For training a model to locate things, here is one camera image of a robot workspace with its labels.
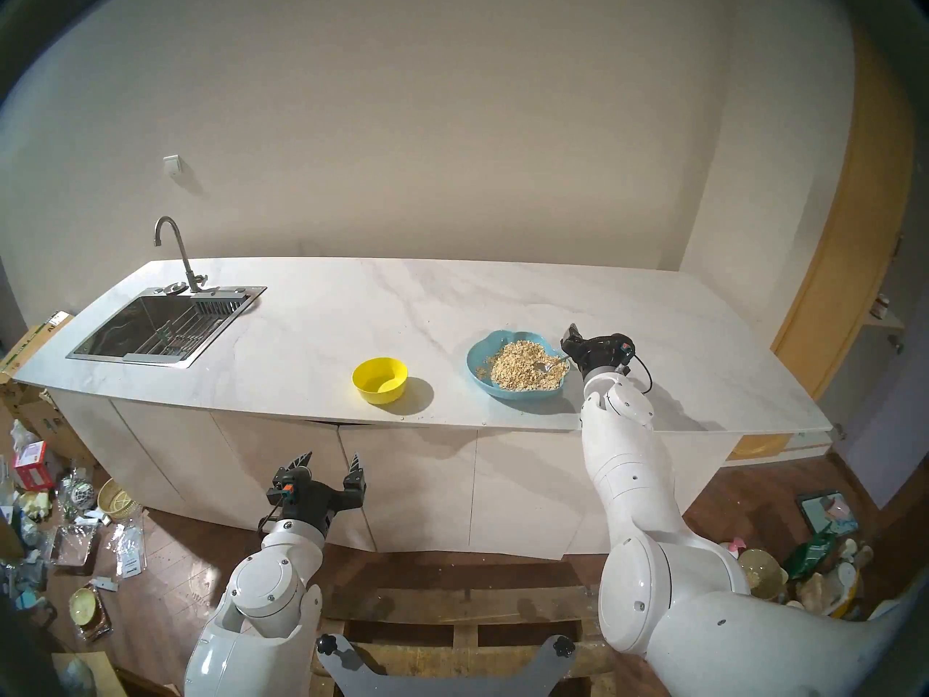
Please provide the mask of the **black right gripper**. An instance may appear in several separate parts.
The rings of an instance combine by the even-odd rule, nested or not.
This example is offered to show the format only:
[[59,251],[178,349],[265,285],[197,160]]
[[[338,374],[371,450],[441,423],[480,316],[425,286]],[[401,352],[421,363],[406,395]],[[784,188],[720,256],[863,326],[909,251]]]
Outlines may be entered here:
[[613,334],[582,340],[575,323],[569,324],[562,336],[562,351],[569,354],[583,377],[606,368],[628,375],[631,370],[629,364],[635,358],[634,342],[627,335]]

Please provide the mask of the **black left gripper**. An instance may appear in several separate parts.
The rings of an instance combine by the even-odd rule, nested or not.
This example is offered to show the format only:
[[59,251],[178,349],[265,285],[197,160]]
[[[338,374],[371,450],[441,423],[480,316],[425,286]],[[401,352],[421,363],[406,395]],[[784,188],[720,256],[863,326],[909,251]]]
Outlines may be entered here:
[[360,457],[355,453],[343,479],[343,488],[336,490],[312,478],[308,466],[311,457],[312,453],[304,453],[292,460],[288,468],[277,470],[266,492],[271,505],[266,521],[305,523],[326,538],[338,513],[362,508],[365,474]]

